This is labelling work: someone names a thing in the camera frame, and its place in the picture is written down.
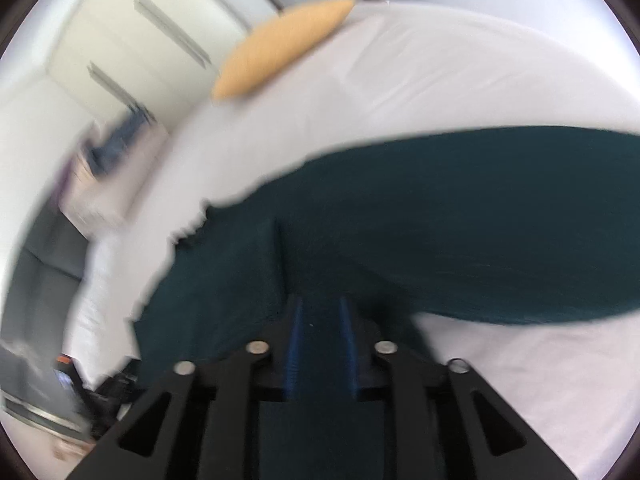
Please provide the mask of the white bed sheet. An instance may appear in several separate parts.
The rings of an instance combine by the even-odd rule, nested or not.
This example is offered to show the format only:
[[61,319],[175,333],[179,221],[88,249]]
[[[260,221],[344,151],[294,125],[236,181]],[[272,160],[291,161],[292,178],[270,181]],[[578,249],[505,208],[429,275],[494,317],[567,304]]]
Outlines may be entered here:
[[[206,200],[241,198],[307,159],[395,136],[478,127],[639,128],[605,78],[529,30],[482,14],[361,3],[343,27],[258,92],[198,106],[77,301],[65,347],[92,382],[137,350],[131,323],[168,270],[170,238]],[[417,314],[420,341],[468,359],[582,479],[600,479],[639,421],[639,317],[529,327]]]

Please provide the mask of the cream wardrobe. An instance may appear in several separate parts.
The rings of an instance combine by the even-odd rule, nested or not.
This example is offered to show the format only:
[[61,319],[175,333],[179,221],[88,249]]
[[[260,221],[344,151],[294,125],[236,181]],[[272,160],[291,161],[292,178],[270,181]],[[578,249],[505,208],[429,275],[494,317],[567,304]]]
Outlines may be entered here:
[[172,129],[208,99],[224,62],[269,0],[79,0],[48,73],[101,122],[146,107]]

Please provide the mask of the folded beige comforter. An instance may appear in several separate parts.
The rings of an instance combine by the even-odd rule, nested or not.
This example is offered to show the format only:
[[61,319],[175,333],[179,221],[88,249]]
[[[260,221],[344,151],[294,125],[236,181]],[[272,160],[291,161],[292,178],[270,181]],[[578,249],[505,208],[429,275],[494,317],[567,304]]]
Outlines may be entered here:
[[169,133],[158,122],[143,126],[134,146],[126,149],[114,170],[101,177],[91,173],[86,156],[77,151],[61,198],[62,214],[85,237],[124,224],[168,139]]

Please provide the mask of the folded blue grey blanket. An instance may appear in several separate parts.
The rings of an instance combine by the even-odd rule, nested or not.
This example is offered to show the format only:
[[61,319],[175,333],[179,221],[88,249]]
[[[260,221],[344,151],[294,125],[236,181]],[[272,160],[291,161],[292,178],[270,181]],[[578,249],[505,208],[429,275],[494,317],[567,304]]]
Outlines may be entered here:
[[115,170],[130,148],[137,142],[143,127],[152,124],[153,117],[143,106],[130,106],[128,114],[111,130],[101,144],[85,142],[82,154],[90,172],[103,177]]

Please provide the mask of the yellow pillow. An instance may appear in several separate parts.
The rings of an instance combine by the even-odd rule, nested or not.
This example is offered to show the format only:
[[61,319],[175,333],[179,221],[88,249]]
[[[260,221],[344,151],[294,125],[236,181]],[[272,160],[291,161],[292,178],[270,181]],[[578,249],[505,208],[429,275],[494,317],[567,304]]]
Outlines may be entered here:
[[224,62],[212,99],[244,96],[281,73],[329,38],[352,12],[357,0],[314,0],[289,6],[256,26]]

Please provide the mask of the dark green knit sweater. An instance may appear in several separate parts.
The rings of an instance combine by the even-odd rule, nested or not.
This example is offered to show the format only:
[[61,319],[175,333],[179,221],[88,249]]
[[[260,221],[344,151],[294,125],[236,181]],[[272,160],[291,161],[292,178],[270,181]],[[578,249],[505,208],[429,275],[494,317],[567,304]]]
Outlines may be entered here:
[[[286,400],[292,296],[304,332]],[[209,206],[177,238],[134,326],[154,401],[143,426],[167,479],[568,479],[410,321],[569,323],[638,305],[638,136],[516,127],[350,148]]]

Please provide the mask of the dark grey upholstered headboard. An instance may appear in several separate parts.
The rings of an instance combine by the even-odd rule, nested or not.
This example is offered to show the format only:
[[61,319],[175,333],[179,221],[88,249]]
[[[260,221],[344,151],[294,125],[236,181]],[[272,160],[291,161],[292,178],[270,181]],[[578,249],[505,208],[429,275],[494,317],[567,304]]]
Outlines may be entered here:
[[44,204],[18,251],[2,316],[6,340],[61,333],[85,274],[89,241],[64,214]]

